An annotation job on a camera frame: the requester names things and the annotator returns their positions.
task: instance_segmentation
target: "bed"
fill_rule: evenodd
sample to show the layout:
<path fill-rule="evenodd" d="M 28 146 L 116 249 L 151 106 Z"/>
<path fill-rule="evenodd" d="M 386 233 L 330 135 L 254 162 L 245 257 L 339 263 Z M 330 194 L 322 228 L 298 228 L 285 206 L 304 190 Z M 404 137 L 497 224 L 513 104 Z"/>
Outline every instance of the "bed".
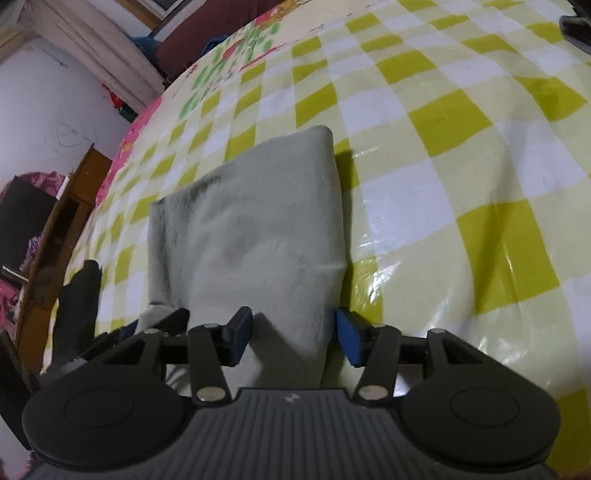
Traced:
<path fill-rule="evenodd" d="M 247 148 L 333 132 L 349 266 L 342 304 L 444 327 L 557 399 L 549 463 L 587 465 L 591 57 L 562 0 L 288 0 L 164 93 L 76 245 L 103 268 L 96 333 L 147 305 L 149 205 Z M 50 359 L 51 338 L 46 361 Z M 332 357 L 326 384 L 359 373 Z"/>

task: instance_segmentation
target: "brown wooden cabinet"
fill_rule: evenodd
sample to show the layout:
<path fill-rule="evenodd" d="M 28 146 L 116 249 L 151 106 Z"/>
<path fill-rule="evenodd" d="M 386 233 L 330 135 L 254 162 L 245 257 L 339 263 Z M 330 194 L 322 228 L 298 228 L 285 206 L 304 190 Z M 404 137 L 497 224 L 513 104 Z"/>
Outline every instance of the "brown wooden cabinet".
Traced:
<path fill-rule="evenodd" d="M 111 160 L 92 146 L 71 176 L 61 199 L 51 211 L 41 246 L 31 267 L 17 317 L 15 346 L 24 366 L 38 373 L 43 366 L 51 310 L 64 283 L 72 250 L 95 206 L 96 194 Z M 40 277 L 50 272 L 44 287 Z"/>

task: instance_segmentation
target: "ribbed gray panel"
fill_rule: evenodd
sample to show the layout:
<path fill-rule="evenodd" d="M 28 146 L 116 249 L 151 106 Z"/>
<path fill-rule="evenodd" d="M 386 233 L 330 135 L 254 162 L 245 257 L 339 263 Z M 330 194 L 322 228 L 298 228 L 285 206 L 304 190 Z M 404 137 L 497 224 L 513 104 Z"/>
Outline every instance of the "ribbed gray panel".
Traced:
<path fill-rule="evenodd" d="M 42 465 L 28 480 L 542 480 L 544 466 L 480 474 L 417 450 L 389 413 L 349 402 L 341 390 L 243 390 L 233 404 L 198 411 L 167 450 L 104 473 Z"/>

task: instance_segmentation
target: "folded gray cloth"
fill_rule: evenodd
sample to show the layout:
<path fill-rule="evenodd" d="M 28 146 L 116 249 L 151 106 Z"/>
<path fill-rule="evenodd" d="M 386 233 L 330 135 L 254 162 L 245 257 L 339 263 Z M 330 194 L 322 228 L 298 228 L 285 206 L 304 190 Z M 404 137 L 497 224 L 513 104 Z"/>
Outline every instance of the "folded gray cloth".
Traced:
<path fill-rule="evenodd" d="M 254 331 L 224 369 L 230 390 L 318 387 L 346 266 L 332 145 L 326 127 L 275 138 L 154 203 L 137 331 L 179 307 L 189 328 L 225 324 L 246 305 Z"/>

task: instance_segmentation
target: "checkered tablecloth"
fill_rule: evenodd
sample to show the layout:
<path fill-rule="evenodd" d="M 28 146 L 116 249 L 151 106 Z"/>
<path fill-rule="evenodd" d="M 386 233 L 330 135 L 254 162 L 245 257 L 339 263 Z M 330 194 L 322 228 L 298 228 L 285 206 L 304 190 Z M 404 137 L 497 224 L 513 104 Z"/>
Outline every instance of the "checkered tablecloth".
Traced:
<path fill-rule="evenodd" d="M 147 304 L 149 205 L 279 135 L 333 132 L 342 304 L 456 332 L 558 399 L 550 464 L 589 462 L 591 57 L 550 0 L 401 0 L 323 25 L 204 95 L 174 86 L 92 215 L 66 280 L 103 267 L 97 332 Z M 355 373 L 340 370 L 351 385 Z"/>

